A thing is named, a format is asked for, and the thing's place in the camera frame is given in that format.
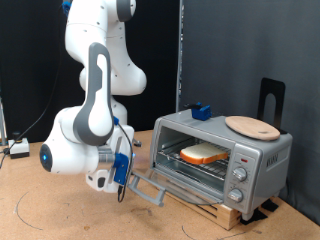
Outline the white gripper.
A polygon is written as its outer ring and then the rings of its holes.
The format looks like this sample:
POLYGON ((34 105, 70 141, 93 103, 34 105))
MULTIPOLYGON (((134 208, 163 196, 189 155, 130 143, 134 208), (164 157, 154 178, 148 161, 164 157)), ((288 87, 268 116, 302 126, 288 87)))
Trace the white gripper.
POLYGON ((130 171, 133 162, 133 145, 142 147, 134 137, 134 129, 128 125, 114 128, 111 138, 98 147, 98 168, 86 175, 86 183, 97 191, 117 193, 125 189, 127 180, 134 173, 130 171))

